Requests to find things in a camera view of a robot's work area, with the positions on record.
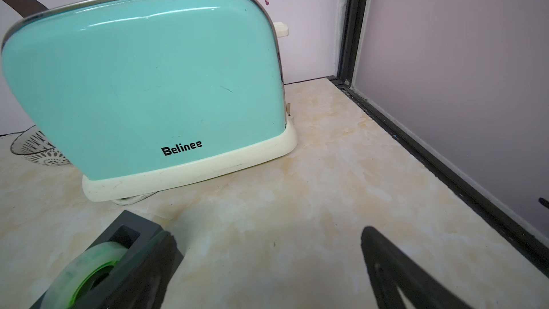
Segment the clear tape roll green core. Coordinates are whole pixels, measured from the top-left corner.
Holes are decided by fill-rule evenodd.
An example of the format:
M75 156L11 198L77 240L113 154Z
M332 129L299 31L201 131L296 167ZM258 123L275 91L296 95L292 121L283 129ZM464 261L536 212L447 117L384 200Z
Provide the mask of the clear tape roll green core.
M127 251L116 242L100 243L84 251L58 274L40 308L71 308L110 274Z

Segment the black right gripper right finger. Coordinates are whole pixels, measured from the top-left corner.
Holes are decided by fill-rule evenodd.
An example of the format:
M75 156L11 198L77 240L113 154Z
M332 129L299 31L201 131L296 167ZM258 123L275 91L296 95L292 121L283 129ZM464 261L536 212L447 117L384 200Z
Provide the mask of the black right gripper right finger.
M372 226L361 234L361 249L379 308L469 308Z

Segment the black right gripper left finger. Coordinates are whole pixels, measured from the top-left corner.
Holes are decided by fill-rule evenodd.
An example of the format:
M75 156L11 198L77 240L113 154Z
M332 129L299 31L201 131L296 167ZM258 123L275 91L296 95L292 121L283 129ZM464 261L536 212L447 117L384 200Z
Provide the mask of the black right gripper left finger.
M160 308L175 269L177 243L164 231L106 279L100 308Z

